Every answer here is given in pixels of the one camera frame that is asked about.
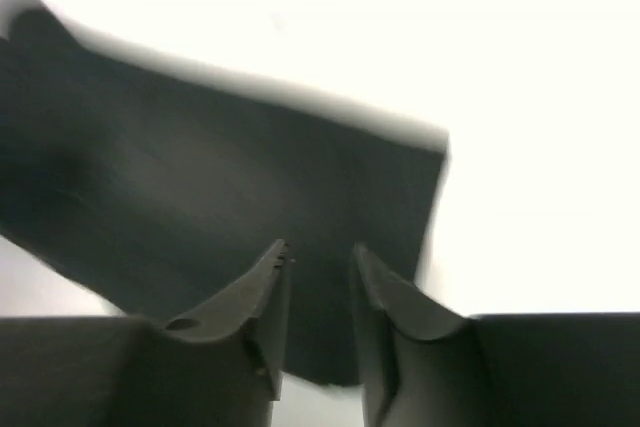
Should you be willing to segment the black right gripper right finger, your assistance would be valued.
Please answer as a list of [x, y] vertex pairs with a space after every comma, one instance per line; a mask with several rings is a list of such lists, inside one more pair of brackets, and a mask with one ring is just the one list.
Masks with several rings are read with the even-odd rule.
[[358, 244], [350, 270], [354, 336], [368, 422], [472, 422], [475, 334]]

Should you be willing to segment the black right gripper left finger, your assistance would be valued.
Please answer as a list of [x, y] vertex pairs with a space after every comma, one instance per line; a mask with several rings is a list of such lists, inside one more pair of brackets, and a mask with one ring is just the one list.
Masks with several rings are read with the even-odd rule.
[[237, 339], [250, 372], [280, 399], [289, 316], [288, 244], [274, 241], [248, 272], [213, 297], [171, 319], [164, 330], [197, 345]]

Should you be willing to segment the black trousers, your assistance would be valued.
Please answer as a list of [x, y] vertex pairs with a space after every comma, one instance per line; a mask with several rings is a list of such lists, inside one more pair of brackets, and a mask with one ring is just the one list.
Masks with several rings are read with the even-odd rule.
[[121, 310], [167, 321], [275, 240], [294, 260], [286, 369], [358, 381], [357, 243], [413, 279], [447, 158], [413, 140], [83, 47], [43, 8], [1, 41], [1, 232]]

